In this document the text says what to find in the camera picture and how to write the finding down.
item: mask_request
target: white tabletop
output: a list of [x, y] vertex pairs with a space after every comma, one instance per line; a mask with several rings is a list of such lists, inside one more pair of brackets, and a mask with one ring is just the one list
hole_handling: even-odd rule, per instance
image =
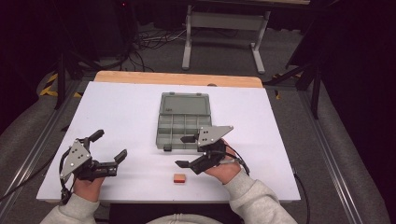
[[[38, 200], [59, 201], [59, 162], [76, 138], [99, 129], [105, 134], [91, 143], [99, 162], [114, 161], [123, 149], [128, 156], [118, 175], [108, 177], [100, 200], [110, 203], [224, 203], [229, 195], [220, 182], [204, 173], [181, 169], [175, 161], [193, 161], [195, 150], [164, 152], [156, 147], [163, 92], [207, 93], [215, 126], [233, 125], [224, 139], [244, 158], [250, 176], [270, 187], [280, 201], [300, 200], [286, 150], [265, 89], [91, 82], [61, 143]], [[182, 173], [186, 183], [175, 184]]]

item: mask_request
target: human hand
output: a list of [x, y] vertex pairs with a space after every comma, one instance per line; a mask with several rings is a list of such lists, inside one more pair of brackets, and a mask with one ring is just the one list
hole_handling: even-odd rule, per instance
[[92, 182], [77, 178], [74, 184], [74, 193], [87, 201], [96, 203], [99, 200], [100, 188], [104, 181], [104, 177], [96, 178]]
[[[228, 147], [228, 143], [223, 139], [226, 147], [226, 152], [235, 156], [235, 152]], [[232, 160], [230, 156], [226, 156], [224, 160]], [[228, 184], [234, 176], [241, 171], [241, 166], [237, 161], [231, 163], [220, 164], [218, 166], [209, 168], [205, 171], [207, 175], [212, 175], [217, 178], [222, 184]]]

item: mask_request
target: gray plastic organizer box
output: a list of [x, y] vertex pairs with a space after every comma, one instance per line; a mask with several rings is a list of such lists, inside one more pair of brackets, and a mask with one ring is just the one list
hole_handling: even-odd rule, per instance
[[197, 149], [196, 143], [180, 138], [211, 127], [209, 95], [205, 93], [164, 92], [161, 99], [156, 144], [158, 149]]

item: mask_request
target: gray sweatshirt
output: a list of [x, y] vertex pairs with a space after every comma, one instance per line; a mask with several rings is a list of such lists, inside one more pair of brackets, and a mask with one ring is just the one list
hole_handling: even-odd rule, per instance
[[[259, 180], [253, 180], [243, 171], [239, 172], [224, 188], [230, 193], [230, 206], [245, 223], [297, 223], [279, 204], [274, 192]], [[93, 213], [99, 206], [73, 194], [67, 205], [56, 206], [41, 223], [95, 223]], [[149, 224], [159, 223], [219, 223], [216, 220], [191, 215], [174, 214], [160, 217]]]

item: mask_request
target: person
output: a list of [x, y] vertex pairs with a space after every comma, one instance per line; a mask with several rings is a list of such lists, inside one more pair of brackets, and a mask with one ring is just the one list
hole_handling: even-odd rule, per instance
[[[235, 155], [229, 147], [226, 150]], [[245, 223], [297, 223], [280, 205], [275, 193], [260, 180], [253, 180], [245, 174], [237, 161], [212, 167], [205, 173], [217, 178], [228, 190], [232, 210], [244, 219]], [[97, 178], [91, 182], [76, 179], [74, 193], [68, 203], [54, 207], [41, 223], [95, 223], [93, 213], [99, 206], [100, 188], [104, 180], [104, 178]], [[210, 217], [194, 214], [158, 217], [149, 222], [149, 224], [160, 223], [211, 224], [219, 222]]]

